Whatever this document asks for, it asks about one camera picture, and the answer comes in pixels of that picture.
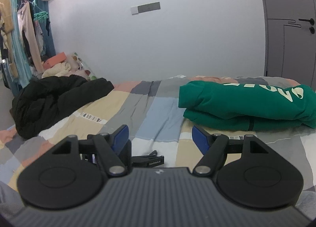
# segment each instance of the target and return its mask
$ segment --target hanging clothes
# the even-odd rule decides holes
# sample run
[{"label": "hanging clothes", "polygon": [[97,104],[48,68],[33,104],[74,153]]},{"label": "hanging clothes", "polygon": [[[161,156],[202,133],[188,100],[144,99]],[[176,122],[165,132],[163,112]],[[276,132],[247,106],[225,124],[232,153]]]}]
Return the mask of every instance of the hanging clothes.
[{"label": "hanging clothes", "polygon": [[46,19],[46,30],[47,30],[47,35],[49,36],[49,25],[51,22],[49,21],[49,18]]},{"label": "hanging clothes", "polygon": [[36,42],[34,26],[32,23],[32,17],[31,17],[29,4],[25,4],[22,7],[22,9],[18,11],[18,24],[19,24],[20,36],[22,36],[23,30],[25,32],[25,36],[30,46],[30,52],[31,52],[36,70],[39,73],[43,73],[44,68],[42,65],[42,60],[40,58],[39,49]]},{"label": "hanging clothes", "polygon": [[2,61],[0,62],[0,68],[1,68],[1,73],[2,73],[2,78],[3,78],[3,83],[4,86],[8,89],[10,89],[8,80],[7,80],[7,76],[5,75],[5,71],[4,71],[4,63],[2,63]]},{"label": "hanging clothes", "polygon": [[[40,9],[49,13],[48,1],[37,0],[37,5]],[[47,22],[47,20],[44,22],[40,22],[40,26],[41,26],[42,31],[43,31],[43,38],[44,38],[44,42],[45,42],[45,49],[46,49],[45,54],[48,57],[53,57],[56,55],[53,35],[50,32],[50,34],[48,36],[48,32],[45,31],[46,25],[47,25],[47,28],[50,29],[50,21],[49,21],[49,23]]]},{"label": "hanging clothes", "polygon": [[12,79],[12,74],[10,73],[9,64],[7,60],[4,60],[2,62],[2,67],[4,68],[4,75],[5,79],[7,81],[7,84],[9,88],[11,89],[11,92],[13,93],[14,97],[17,96],[20,92],[20,87],[17,82],[17,80]]},{"label": "hanging clothes", "polygon": [[0,36],[0,52],[1,52],[1,58],[2,59],[8,59],[9,58],[9,51],[7,48],[4,48],[4,41],[3,37]]},{"label": "hanging clothes", "polygon": [[44,43],[44,34],[40,27],[39,21],[35,21],[34,25],[35,25],[35,37],[36,37],[37,46],[39,48],[40,55],[43,56],[45,55],[45,51],[46,51],[45,43]]},{"label": "hanging clothes", "polygon": [[18,71],[16,68],[13,51],[12,51],[12,37],[13,30],[12,7],[10,0],[0,0],[0,29],[3,37],[3,49],[6,50],[4,58],[8,58],[10,70],[15,78],[18,78]]},{"label": "hanging clothes", "polygon": [[29,80],[32,78],[32,73],[20,40],[20,33],[18,29],[19,24],[17,14],[17,0],[11,0],[11,5],[12,19],[15,26],[15,29],[11,32],[13,55],[19,73],[19,83],[24,88],[29,84]]},{"label": "hanging clothes", "polygon": [[14,29],[13,19],[12,19],[12,7],[11,0],[0,0],[0,4],[2,4],[1,14],[4,18],[4,31],[6,34],[11,32]]},{"label": "hanging clothes", "polygon": [[[32,18],[32,23],[33,23],[33,27],[34,27],[34,32],[35,32],[35,26],[34,26],[34,12],[33,12],[33,8],[32,8],[32,4],[30,2],[27,2],[27,4],[30,5],[30,13],[31,13],[31,18]],[[33,61],[32,61],[32,54],[31,54],[31,50],[30,50],[30,45],[27,41],[27,38],[25,36],[25,31],[22,30],[22,37],[21,37],[21,42],[23,47],[25,48],[25,53],[26,53],[26,57],[29,60],[29,62],[34,65]]]}]

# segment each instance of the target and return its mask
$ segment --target folded green sweatshirt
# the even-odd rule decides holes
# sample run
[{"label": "folded green sweatshirt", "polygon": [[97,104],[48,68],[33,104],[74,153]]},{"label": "folded green sweatshirt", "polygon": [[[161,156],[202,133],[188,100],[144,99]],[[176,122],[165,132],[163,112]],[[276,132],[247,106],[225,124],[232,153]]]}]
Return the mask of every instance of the folded green sweatshirt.
[{"label": "folded green sweatshirt", "polygon": [[287,89],[255,84],[191,81],[180,87],[184,117],[216,129],[271,130],[316,127],[316,93],[306,85]]}]

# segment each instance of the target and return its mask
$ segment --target black clip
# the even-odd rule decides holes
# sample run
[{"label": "black clip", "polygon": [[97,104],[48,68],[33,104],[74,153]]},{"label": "black clip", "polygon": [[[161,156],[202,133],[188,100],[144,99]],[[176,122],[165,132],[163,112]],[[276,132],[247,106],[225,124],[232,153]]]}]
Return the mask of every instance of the black clip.
[{"label": "black clip", "polygon": [[132,157],[132,167],[155,167],[165,163],[164,156],[157,156],[157,151],[149,155]]}]

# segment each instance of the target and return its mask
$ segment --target gray door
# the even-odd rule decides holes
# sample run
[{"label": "gray door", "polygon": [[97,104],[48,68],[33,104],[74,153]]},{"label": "gray door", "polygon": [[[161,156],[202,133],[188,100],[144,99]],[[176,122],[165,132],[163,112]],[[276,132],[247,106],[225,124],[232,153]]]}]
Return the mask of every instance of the gray door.
[{"label": "gray door", "polygon": [[316,88],[314,0],[263,0],[267,18],[267,76],[281,76]]}]

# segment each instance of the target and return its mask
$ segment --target ribbed black surface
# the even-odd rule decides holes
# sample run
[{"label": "ribbed black surface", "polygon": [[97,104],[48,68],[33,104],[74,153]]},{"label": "ribbed black surface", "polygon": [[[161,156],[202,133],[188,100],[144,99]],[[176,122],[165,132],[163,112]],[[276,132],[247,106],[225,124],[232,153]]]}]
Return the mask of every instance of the ribbed black surface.
[{"label": "ribbed black surface", "polygon": [[223,198],[211,180],[194,177],[186,168],[156,168],[111,179],[96,198],[78,208],[26,208],[11,222],[16,227],[299,227],[310,221],[293,207],[275,212],[241,208]]}]

